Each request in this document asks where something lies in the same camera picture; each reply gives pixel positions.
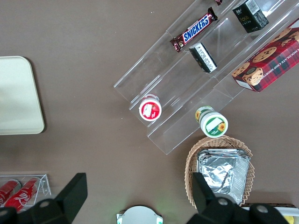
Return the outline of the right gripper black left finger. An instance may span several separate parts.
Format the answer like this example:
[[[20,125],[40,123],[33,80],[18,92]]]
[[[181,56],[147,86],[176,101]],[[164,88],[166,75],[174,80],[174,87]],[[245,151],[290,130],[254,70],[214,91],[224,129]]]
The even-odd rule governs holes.
[[[27,211],[0,209],[2,224],[71,224],[88,196],[86,173],[77,173],[54,199],[44,199]]]

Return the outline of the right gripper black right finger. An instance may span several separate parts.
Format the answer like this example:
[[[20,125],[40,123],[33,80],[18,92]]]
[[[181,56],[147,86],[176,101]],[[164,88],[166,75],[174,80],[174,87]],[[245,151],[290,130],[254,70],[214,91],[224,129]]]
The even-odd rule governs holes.
[[[192,174],[192,196],[198,213],[189,224],[286,224],[273,206],[254,203],[248,210],[225,197],[216,197],[201,173]]]

